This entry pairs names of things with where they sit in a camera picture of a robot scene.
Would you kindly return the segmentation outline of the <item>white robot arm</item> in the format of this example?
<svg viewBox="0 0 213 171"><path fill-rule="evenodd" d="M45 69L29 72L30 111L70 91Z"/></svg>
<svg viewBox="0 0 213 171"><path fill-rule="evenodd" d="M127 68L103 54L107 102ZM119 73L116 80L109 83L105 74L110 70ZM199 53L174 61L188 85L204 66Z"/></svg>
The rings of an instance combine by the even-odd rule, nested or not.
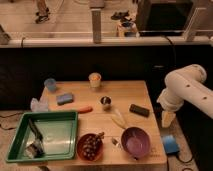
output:
<svg viewBox="0 0 213 171"><path fill-rule="evenodd" d="M157 102L161 105L161 125L167 128L176 117L176 112L185 101L193 104L213 119L213 90L203 85L207 78L205 69L191 64L169 72L165 79L166 87Z"/></svg>

